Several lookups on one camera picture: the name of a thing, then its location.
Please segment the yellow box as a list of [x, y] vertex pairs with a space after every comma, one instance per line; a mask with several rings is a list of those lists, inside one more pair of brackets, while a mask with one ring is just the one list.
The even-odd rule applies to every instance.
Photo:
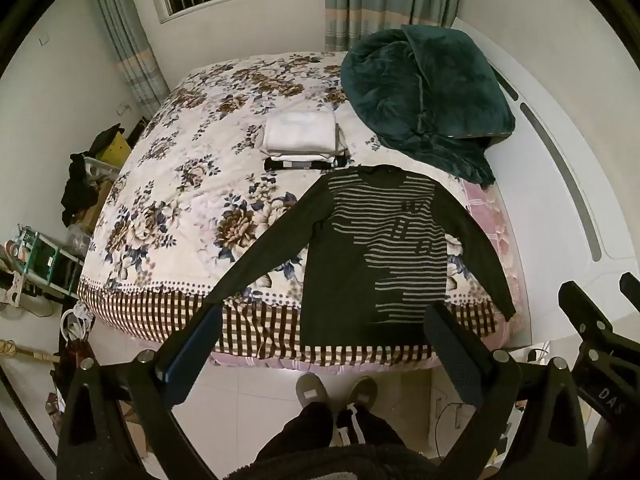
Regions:
[[104, 164], [122, 168], [131, 153], [131, 148], [121, 133], [116, 133], [111, 143], [96, 155], [96, 159]]

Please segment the floral bed blanket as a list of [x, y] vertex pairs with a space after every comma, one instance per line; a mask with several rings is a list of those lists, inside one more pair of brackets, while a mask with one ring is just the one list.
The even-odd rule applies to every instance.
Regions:
[[491, 348], [524, 333], [523, 272], [496, 188], [384, 148], [341, 87], [339, 53], [255, 55], [194, 70], [155, 114], [101, 210], [79, 297], [103, 323], [163, 342], [186, 325], [247, 248], [318, 178], [267, 171], [262, 132], [274, 110], [333, 110], [352, 166], [393, 165], [438, 181], [494, 245], [515, 307], [505, 318], [448, 243], [447, 302]]

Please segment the folded black white garment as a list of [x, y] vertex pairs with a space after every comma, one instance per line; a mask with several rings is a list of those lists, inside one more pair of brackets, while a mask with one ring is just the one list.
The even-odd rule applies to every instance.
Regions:
[[280, 155], [264, 160], [266, 171], [278, 170], [333, 170], [344, 168], [348, 163], [346, 155], [323, 157], [319, 155]]

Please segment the green storage rack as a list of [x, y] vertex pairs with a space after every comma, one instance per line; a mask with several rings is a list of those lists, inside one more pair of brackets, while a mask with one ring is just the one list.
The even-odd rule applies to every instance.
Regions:
[[30, 226], [19, 226], [9, 254], [17, 269], [32, 284], [77, 298], [84, 259]]

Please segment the right grey shoe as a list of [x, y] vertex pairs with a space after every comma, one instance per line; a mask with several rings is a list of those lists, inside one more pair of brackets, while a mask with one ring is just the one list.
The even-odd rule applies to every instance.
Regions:
[[378, 398], [378, 384], [369, 376], [361, 377], [347, 397], [347, 405], [359, 405], [370, 411]]

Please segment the person's black trousers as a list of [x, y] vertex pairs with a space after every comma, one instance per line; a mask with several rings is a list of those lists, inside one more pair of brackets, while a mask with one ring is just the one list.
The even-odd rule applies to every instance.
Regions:
[[392, 426], [363, 404], [334, 415], [328, 404], [303, 408], [258, 453], [247, 479], [425, 479], [430, 466]]

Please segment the left grey-blue curtain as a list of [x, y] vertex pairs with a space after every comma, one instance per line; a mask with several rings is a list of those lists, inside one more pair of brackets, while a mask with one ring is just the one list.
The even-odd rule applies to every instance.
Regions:
[[169, 87], [134, 0], [93, 0], [96, 16], [116, 58], [116, 67], [145, 118], [151, 119], [167, 99]]

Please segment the dark striped long-sleeve sweater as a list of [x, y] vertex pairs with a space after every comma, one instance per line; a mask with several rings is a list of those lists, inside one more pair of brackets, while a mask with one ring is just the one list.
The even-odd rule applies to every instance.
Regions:
[[393, 166], [320, 177], [206, 297], [242, 292], [306, 252], [300, 342], [308, 347], [425, 344], [425, 310], [446, 299], [448, 237], [505, 318], [515, 313], [491, 241], [437, 181]]

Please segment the dark green plush blanket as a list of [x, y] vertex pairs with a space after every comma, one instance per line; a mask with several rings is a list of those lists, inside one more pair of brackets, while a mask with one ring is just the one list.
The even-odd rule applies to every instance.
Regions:
[[349, 49], [341, 84], [381, 144], [454, 177], [488, 188], [486, 150], [515, 129], [494, 70], [457, 29], [404, 25]]

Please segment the white bed headboard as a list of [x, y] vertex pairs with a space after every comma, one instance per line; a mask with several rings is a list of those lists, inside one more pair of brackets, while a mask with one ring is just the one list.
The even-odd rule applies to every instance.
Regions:
[[536, 79], [498, 44], [456, 20], [497, 74], [515, 129], [488, 148], [518, 246], [528, 312], [514, 344], [572, 336], [558, 305], [560, 286], [576, 282], [608, 319], [634, 308], [620, 292], [638, 260], [608, 178], [574, 122]]

